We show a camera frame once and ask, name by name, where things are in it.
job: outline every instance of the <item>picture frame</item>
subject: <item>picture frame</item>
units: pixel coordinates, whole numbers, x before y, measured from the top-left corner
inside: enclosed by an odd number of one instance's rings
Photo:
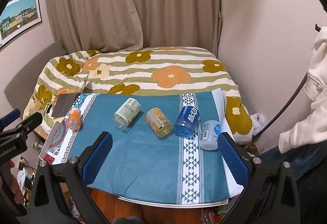
[[[0,49],[40,22],[42,17],[39,0],[10,0],[0,16]]]

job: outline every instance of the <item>flower center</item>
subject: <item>flower center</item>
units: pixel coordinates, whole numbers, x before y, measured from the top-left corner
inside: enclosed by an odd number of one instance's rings
[[[232,109],[232,111],[233,111],[233,114],[234,114],[234,115],[240,115],[240,114],[241,114],[241,112],[240,112],[240,108],[238,108],[238,107],[234,107],[234,108]]]

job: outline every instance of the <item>sky in picture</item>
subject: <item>sky in picture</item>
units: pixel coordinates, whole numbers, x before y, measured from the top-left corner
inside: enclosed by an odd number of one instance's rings
[[[9,6],[6,6],[4,11],[0,16],[0,23],[7,17],[14,17],[17,16],[20,11],[23,9],[31,8],[36,6],[36,0],[19,0],[15,3],[12,3]]]

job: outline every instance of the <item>bed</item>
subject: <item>bed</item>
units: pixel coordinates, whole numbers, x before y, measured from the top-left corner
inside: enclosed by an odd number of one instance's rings
[[[226,119],[238,144],[252,138],[252,121],[242,105],[238,86],[223,63],[198,47],[157,47],[140,51],[101,53],[79,51],[51,59],[37,79],[23,118],[39,101],[42,124],[35,130],[47,138],[56,121],[52,110],[63,93],[100,93],[139,96],[177,95],[212,91],[226,92]]]

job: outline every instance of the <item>blue round logo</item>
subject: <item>blue round logo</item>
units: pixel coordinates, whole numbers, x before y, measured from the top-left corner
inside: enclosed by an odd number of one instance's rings
[[[214,131],[217,135],[220,135],[220,132],[221,132],[221,127],[220,127],[220,124],[217,124],[214,128]]]

